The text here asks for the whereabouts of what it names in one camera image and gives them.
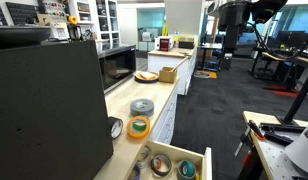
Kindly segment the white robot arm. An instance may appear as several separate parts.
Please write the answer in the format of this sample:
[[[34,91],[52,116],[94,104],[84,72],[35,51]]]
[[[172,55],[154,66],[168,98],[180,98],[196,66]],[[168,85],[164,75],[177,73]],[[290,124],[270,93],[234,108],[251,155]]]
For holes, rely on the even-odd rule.
[[[229,70],[239,35],[246,29],[249,18],[255,24],[265,24],[287,0],[220,0],[218,30],[224,31],[220,68]]]

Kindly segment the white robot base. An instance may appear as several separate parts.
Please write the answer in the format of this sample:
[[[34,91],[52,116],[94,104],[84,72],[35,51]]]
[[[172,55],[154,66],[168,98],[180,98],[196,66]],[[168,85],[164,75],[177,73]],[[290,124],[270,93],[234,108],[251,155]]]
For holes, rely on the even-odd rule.
[[[308,173],[308,126],[285,148],[287,157],[301,170]]]

